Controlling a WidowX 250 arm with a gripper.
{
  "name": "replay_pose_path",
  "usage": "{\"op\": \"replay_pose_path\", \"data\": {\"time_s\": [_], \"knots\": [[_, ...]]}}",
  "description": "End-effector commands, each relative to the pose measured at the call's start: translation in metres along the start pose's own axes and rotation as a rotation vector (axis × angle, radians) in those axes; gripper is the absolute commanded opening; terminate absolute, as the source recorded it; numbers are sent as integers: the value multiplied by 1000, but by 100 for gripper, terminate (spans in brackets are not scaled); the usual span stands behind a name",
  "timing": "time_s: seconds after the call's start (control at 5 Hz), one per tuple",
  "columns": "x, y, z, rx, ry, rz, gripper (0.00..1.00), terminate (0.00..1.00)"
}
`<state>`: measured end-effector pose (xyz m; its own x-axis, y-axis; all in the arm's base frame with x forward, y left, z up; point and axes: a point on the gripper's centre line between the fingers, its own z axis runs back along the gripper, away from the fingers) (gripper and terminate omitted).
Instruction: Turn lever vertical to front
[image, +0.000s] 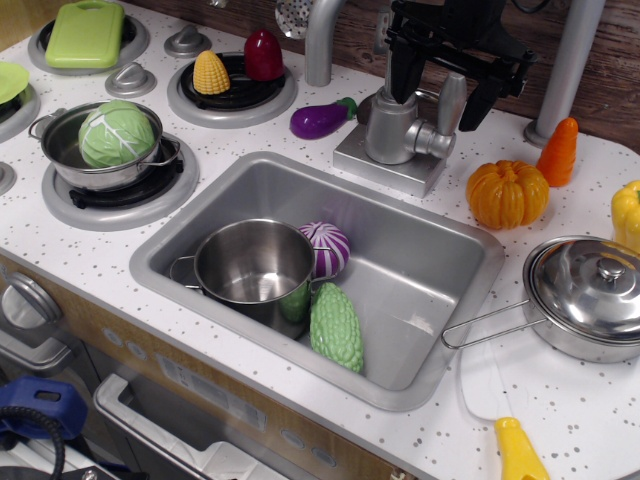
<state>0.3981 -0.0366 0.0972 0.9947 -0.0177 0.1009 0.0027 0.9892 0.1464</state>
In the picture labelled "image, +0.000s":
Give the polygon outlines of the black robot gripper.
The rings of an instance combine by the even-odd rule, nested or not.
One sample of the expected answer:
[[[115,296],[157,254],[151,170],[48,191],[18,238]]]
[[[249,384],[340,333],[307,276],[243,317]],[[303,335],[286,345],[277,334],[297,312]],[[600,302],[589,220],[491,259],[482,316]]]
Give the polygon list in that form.
[[[529,47],[502,24],[504,1],[394,1],[387,88],[405,103],[432,62],[477,82],[467,99],[458,129],[475,131],[499,98],[519,95],[528,69],[537,61]]]

